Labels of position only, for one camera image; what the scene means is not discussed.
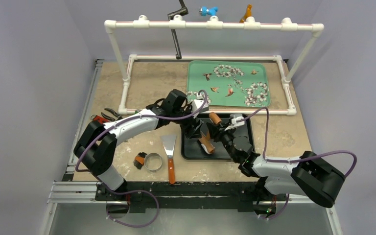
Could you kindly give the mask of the wooden double-ended rolling pin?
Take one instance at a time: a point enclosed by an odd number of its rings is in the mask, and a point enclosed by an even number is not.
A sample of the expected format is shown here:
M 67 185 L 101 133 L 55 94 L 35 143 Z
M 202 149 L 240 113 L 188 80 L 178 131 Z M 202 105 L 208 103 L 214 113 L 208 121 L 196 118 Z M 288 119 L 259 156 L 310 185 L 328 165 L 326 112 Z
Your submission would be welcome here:
M 198 138 L 197 142 L 199 143 L 201 148 L 202 148 L 201 144 L 207 147 L 208 151 L 210 152 L 210 154 L 208 155 L 213 155 L 216 150 L 216 148 L 213 145 L 213 131 L 214 131 L 215 124 L 213 123 L 213 121 L 211 120 L 208 114 L 205 114 L 203 116 L 204 116 L 202 119 L 203 125 L 201 127 L 202 137 Z

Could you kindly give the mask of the white dough ball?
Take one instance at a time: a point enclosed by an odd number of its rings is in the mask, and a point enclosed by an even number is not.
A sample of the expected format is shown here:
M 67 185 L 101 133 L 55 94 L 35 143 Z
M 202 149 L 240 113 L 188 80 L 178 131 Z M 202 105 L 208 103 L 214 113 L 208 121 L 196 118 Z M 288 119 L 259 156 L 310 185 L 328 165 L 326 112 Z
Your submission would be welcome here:
M 204 149 L 204 151 L 207 153 L 207 154 L 210 154 L 210 152 L 208 151 L 207 147 L 203 144 L 201 144 L 202 148 Z

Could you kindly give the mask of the black baking tray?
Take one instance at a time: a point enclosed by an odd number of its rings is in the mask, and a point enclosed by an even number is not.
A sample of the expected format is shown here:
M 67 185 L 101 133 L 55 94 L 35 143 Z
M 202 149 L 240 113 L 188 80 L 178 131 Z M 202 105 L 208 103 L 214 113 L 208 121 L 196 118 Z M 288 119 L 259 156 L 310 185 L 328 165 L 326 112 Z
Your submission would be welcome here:
M 235 131 L 233 131 L 234 137 L 246 137 L 252 150 L 255 152 L 255 145 L 253 140 L 253 132 L 251 127 L 251 120 L 247 120 L 243 126 L 240 126 Z M 229 161 L 232 160 L 230 155 L 227 153 L 222 142 L 210 141 L 215 147 L 215 152 L 213 154 L 208 154 L 201 146 L 201 143 L 196 139 L 188 139 L 182 134 L 181 139 L 181 155 L 186 160 L 214 160 L 214 161 Z

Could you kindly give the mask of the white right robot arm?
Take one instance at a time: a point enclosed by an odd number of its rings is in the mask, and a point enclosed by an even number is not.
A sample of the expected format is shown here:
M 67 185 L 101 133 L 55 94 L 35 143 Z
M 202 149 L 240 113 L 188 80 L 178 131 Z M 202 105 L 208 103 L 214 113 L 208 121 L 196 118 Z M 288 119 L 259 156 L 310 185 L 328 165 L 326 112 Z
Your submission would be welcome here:
M 308 197 L 324 208 L 330 208 L 345 182 L 346 176 L 311 151 L 292 158 L 265 157 L 256 153 L 249 139 L 234 136 L 228 125 L 207 123 L 210 138 L 221 142 L 231 160 L 247 177 L 256 177 L 256 195 L 296 194 Z

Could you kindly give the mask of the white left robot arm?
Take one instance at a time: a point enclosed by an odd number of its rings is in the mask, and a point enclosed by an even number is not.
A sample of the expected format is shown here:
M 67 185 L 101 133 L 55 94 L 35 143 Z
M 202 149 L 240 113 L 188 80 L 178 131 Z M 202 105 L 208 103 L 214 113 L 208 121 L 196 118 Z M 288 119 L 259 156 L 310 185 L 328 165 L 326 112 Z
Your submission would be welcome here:
M 188 139 L 201 137 L 202 121 L 197 115 L 208 110 L 208 96 L 200 90 L 197 98 L 188 102 L 184 92 L 173 89 L 166 98 L 146 106 L 138 113 L 114 122 L 90 122 L 79 138 L 73 153 L 77 164 L 107 187 L 114 200 L 126 195 L 126 180 L 113 166 L 115 149 L 121 143 L 144 132 L 153 131 L 174 122 Z

